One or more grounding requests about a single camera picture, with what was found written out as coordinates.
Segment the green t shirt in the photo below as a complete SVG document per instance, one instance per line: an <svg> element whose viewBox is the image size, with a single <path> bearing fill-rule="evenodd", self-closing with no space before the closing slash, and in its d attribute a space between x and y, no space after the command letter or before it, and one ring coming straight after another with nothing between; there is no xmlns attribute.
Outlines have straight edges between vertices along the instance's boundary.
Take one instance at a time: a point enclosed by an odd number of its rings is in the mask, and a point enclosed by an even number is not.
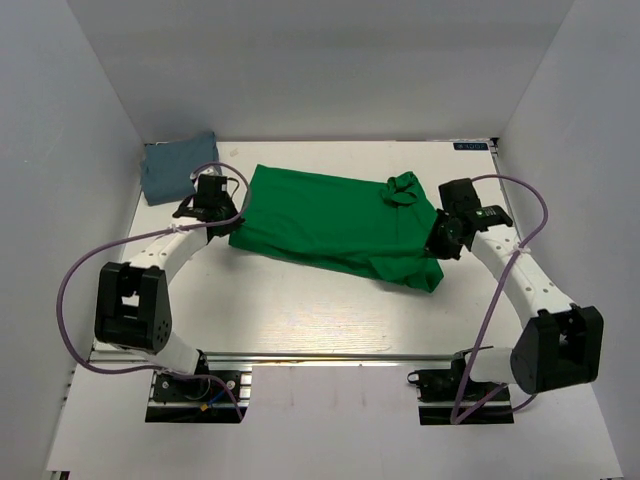
<svg viewBox="0 0 640 480"><path fill-rule="evenodd" d="M431 293L444 278L425 243L436 219L411 171L385 182L256 167L230 246Z"/></svg>

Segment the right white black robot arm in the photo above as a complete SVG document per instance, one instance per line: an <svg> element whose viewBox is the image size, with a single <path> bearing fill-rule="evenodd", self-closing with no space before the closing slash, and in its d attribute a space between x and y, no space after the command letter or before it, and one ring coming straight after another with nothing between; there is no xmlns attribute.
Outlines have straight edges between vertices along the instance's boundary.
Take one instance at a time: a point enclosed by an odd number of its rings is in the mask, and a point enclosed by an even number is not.
<svg viewBox="0 0 640 480"><path fill-rule="evenodd" d="M484 206L471 178L439 187L441 207L426 241L438 260L459 259L468 250L497 281L496 298L507 297L522 332L510 348L486 348L478 338L459 355L453 390L472 399L488 383L515 384L535 395L595 381L599 374L604 320L594 306L581 307L538 265L528 241L498 206Z"/></svg>

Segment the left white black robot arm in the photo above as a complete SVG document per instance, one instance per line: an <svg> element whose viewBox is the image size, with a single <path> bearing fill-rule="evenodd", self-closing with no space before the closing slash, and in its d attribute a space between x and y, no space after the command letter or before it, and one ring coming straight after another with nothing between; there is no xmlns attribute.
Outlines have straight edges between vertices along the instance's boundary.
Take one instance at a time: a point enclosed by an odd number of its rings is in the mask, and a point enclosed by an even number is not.
<svg viewBox="0 0 640 480"><path fill-rule="evenodd" d="M178 205L178 222L124 263L109 262L99 275L94 333L98 341L132 350L178 373L177 387L199 399L211 387L204 355L173 330L169 285L193 255L243 222L228 192L231 179L210 170Z"/></svg>

